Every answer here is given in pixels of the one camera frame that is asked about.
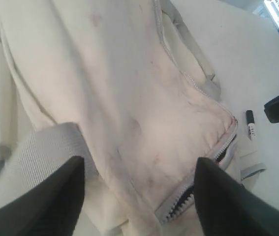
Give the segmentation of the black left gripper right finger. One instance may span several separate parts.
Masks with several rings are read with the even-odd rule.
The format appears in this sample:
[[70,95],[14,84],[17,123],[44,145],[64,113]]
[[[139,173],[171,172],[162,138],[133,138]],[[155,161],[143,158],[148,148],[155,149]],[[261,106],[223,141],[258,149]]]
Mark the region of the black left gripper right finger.
[[208,158],[197,160],[194,199],[206,236],[279,236],[279,211]]

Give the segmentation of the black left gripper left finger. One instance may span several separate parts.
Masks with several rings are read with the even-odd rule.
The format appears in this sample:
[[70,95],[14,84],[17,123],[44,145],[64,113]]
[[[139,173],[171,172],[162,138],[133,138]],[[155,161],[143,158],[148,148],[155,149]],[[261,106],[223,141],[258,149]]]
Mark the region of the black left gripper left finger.
[[0,236],[71,236],[84,197],[84,160],[73,156],[38,186],[0,208]]

